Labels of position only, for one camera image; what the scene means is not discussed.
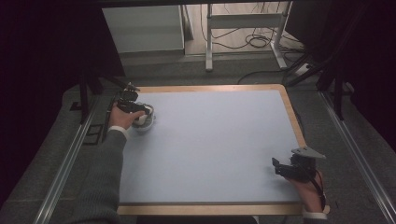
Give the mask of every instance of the gray sleeve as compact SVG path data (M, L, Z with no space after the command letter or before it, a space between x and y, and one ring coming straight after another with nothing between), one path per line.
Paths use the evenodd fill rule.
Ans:
M331 224L328 219L304 218L304 224Z
M125 143L122 132L108 132L105 142L94 155L73 216L66 223L120 223L117 209Z

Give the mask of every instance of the human hand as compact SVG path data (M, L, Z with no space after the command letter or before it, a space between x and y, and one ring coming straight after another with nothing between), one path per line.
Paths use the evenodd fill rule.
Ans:
M113 105L111 109L110 119L108 121L108 126L120 126L125 130L131 127L132 122L140 116L145 115L144 111L137 111L134 113L125 113L117 107L117 103Z
M317 172L315 176L315 181L317 181L318 185L323 189L322 186L322 174L321 172ZM300 195L301 200L303 201L305 210L311 213L322 213L321 200L318 195L318 191L311 181L307 183L302 183L294 179L286 178L289 182L297 189L298 194Z

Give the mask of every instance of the wooden border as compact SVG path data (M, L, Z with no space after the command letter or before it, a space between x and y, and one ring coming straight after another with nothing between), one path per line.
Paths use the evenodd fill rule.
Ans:
M295 117L290 99L284 86L270 85L218 85L218 86L163 86L141 87L142 93L149 92L183 92L183 91L279 91L289 115L291 126L300 147L305 147L305 140ZM133 216L253 216L253 215L300 215L300 203L282 204L125 204L119 206L120 215Z

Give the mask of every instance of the white cabinet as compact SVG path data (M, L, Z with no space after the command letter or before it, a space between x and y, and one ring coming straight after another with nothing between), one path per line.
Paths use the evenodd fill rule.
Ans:
M184 49L180 6L103 8L118 53Z

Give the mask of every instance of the shirt cuff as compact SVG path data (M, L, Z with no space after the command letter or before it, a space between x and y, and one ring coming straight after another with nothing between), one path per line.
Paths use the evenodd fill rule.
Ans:
M324 213L310 213L305 211L304 208L303 208L303 217L313 218L313 219L327 219L327 215Z
M129 134L128 134L128 132L127 132L124 128L122 128L122 127L120 127L120 126L111 126L111 127L108 129L108 132L110 132L111 130L120 131L120 132L122 132L122 134L125 136L126 140L129 139Z

